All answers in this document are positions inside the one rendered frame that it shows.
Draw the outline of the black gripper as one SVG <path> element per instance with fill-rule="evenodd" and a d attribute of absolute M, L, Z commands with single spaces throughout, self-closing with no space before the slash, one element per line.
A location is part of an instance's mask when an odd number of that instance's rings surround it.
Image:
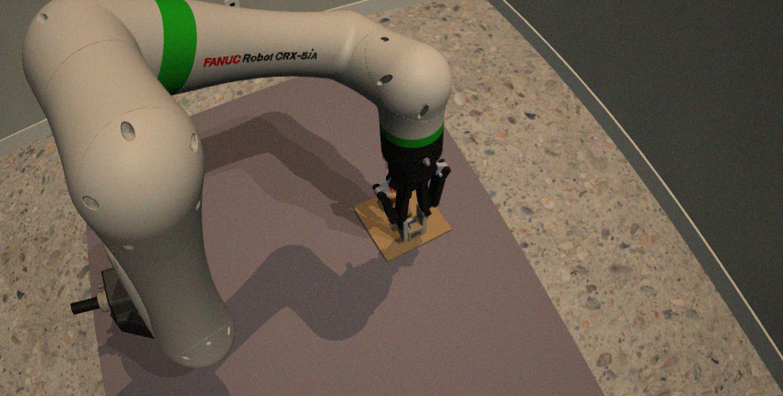
<path fill-rule="evenodd" d="M 435 170 L 436 164 L 437 166 Z M 404 242 L 408 241 L 407 213 L 409 198 L 412 197 L 412 191 L 415 190 L 417 197 L 416 216 L 423 226 L 423 234 L 426 234 L 427 217 L 431 214 L 429 209 L 431 207 L 438 207 L 445 180 L 451 172 L 450 167 L 444 161 L 444 159 L 440 159 L 432 166 L 420 171 L 400 170 L 393 167 L 389 163 L 388 169 L 389 173 L 386 176 L 386 182 L 384 182 L 382 185 L 375 184 L 372 188 L 378 199 L 382 201 L 382 206 L 389 221 L 391 224 L 396 223 L 398 225 L 398 232 L 400 236 Z M 434 170 L 435 172 L 433 174 Z M 430 175 L 431 177 L 429 177 Z M 429 180 L 430 183 L 428 187 Z M 391 188 L 397 190 L 395 207 L 392 206 L 392 202 L 390 200 Z"/>

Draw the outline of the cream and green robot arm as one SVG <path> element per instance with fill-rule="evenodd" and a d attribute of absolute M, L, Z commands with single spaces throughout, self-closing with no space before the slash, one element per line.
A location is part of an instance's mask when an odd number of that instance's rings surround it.
<path fill-rule="evenodd" d="M 199 133 L 172 95 L 253 78 L 332 79 L 378 107 L 384 159 L 420 171 L 442 154 L 452 92 L 438 50 L 355 11 L 197 0 L 52 0 L 26 31 L 22 65 L 72 202 L 113 266 L 104 290 L 72 313 L 112 311 L 119 325 L 136 314 L 190 368 L 221 362 L 235 325 L 205 253 Z"/>

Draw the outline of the tan square mat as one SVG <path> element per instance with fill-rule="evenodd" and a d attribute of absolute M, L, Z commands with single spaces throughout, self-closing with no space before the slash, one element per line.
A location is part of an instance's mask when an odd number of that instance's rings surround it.
<path fill-rule="evenodd" d="M 414 190 L 412 191 L 412 197 L 409 199 L 409 209 L 412 211 L 412 217 L 416 215 L 416 204 L 417 197 Z M 397 224 L 390 223 L 378 197 L 354 206 L 354 210 L 387 261 L 398 258 L 452 230 L 439 210 L 432 207 L 430 208 L 432 214 L 428 216 L 427 233 L 404 242 L 398 232 Z"/>

